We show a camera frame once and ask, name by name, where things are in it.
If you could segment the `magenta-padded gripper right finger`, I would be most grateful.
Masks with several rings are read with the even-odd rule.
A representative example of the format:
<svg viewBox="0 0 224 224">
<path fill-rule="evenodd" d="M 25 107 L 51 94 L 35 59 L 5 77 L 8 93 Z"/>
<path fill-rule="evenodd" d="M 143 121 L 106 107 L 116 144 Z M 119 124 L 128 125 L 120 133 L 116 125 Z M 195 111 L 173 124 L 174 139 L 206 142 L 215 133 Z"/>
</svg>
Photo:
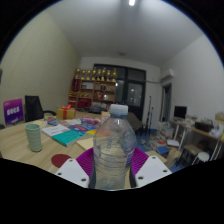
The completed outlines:
<svg viewBox="0 0 224 224">
<path fill-rule="evenodd" d="M 132 188 L 143 187 L 170 174 L 171 171 L 158 156 L 148 156 L 140 149 L 135 149 L 129 174 Z"/>
</svg>

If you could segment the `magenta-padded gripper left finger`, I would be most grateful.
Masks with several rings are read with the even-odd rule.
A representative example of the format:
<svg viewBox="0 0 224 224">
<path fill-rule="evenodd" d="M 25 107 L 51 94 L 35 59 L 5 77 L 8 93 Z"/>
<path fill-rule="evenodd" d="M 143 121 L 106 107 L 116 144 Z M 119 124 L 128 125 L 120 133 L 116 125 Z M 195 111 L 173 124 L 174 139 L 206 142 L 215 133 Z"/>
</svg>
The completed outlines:
<svg viewBox="0 0 224 224">
<path fill-rule="evenodd" d="M 81 187 L 88 188 L 93 170 L 93 149 L 90 148 L 76 159 L 67 159 L 55 175 Z"/>
</svg>

